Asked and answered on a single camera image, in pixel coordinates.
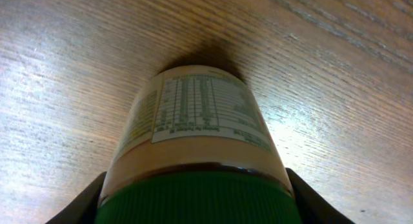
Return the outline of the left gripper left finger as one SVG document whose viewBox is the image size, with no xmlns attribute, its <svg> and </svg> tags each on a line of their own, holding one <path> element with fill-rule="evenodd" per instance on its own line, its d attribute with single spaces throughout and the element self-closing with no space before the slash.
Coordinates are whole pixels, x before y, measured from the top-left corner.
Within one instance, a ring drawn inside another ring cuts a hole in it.
<svg viewBox="0 0 413 224">
<path fill-rule="evenodd" d="M 106 172 L 100 173 L 79 195 L 46 224 L 93 224 Z"/>
</svg>

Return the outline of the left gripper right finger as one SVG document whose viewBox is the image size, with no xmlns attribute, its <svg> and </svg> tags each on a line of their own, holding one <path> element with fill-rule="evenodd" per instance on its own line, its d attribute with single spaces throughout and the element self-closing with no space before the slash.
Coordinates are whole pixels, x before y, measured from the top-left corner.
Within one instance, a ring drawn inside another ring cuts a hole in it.
<svg viewBox="0 0 413 224">
<path fill-rule="evenodd" d="M 301 220 L 306 224 L 354 224 L 336 210 L 291 168 L 286 168 Z"/>
</svg>

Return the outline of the green lid jar beige label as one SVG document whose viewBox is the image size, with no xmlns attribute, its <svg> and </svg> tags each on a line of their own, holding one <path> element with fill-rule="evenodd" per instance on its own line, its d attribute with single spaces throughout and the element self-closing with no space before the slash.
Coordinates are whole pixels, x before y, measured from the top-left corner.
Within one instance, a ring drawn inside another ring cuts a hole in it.
<svg viewBox="0 0 413 224">
<path fill-rule="evenodd" d="M 218 68 L 180 66 L 136 97 L 96 223 L 301 223 L 251 91 Z"/>
</svg>

